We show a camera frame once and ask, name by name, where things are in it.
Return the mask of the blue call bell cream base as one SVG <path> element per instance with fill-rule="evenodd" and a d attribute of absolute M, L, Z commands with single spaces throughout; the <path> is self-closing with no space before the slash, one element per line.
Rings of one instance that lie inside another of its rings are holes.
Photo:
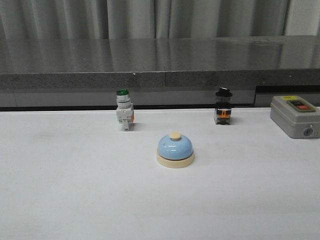
<path fill-rule="evenodd" d="M 185 168 L 194 162 L 195 154 L 190 139 L 180 132 L 163 136 L 157 144 L 156 160 L 167 168 Z"/>

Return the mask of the grey granite counter ledge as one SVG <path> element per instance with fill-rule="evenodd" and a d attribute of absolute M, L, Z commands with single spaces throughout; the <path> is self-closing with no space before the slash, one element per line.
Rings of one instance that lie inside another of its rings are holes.
<path fill-rule="evenodd" d="M 127 89 L 136 109 L 212 108 L 225 87 L 234 107 L 273 96 L 320 104 L 320 39 L 255 36 L 176 39 L 5 40 L 0 109 L 113 110 Z"/>

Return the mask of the grey-white pleated curtain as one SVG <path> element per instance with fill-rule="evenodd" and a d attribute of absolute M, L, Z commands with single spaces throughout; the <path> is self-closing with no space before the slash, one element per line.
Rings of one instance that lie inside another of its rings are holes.
<path fill-rule="evenodd" d="M 0 38 L 317 36 L 317 0 L 3 0 Z"/>

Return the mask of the green pushbutton switch white body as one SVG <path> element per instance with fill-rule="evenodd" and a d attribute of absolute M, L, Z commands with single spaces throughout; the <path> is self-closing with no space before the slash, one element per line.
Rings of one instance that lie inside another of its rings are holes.
<path fill-rule="evenodd" d="M 127 89 L 120 89 L 116 91 L 116 116 L 119 124 L 125 131 L 130 130 L 130 125 L 134 123 L 135 113 L 134 105 L 131 102 L 130 93 Z"/>

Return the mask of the black selector switch orange body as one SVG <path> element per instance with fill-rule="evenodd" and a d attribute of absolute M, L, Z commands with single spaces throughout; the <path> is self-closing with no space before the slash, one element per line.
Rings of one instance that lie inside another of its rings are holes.
<path fill-rule="evenodd" d="M 233 94 L 230 89 L 220 87 L 215 93 L 216 103 L 214 110 L 214 121 L 216 125 L 229 125 L 231 123 L 231 98 Z"/>

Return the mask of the grey start-stop switch box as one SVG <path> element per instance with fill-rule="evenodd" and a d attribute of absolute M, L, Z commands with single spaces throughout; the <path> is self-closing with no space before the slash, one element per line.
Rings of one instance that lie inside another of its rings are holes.
<path fill-rule="evenodd" d="M 300 96 L 274 96 L 270 118 L 293 139 L 320 137 L 320 110 Z"/>

